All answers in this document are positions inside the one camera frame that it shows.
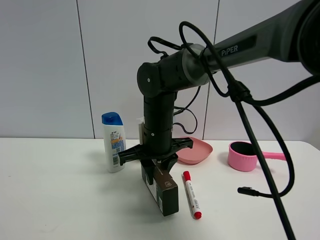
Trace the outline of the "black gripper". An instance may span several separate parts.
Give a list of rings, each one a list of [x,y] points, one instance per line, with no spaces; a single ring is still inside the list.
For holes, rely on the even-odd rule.
[[[165,175],[170,173],[170,170],[178,161],[178,151],[185,148],[193,148],[193,140],[190,137],[172,138],[171,147],[165,153],[154,153],[145,145],[135,145],[127,150],[118,153],[119,164],[122,166],[126,162],[134,160],[143,160],[143,179],[149,185],[154,182],[154,170],[156,167],[154,160],[162,161],[162,171]]]

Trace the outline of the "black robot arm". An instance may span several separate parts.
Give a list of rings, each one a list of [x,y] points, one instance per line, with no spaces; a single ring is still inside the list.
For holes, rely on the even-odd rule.
[[[137,71],[143,95],[143,143],[119,154],[120,163],[139,160],[149,184],[156,167],[169,171],[177,152],[191,148],[190,138],[173,138],[174,103],[178,91],[206,85],[218,71],[224,74],[234,102],[268,106],[283,101],[320,81],[320,3],[301,0],[281,13],[218,44],[174,45],[174,54],[161,53],[156,63],[145,62]],[[299,62],[310,77],[265,100],[254,100],[245,85],[231,75],[230,68],[265,59]]]

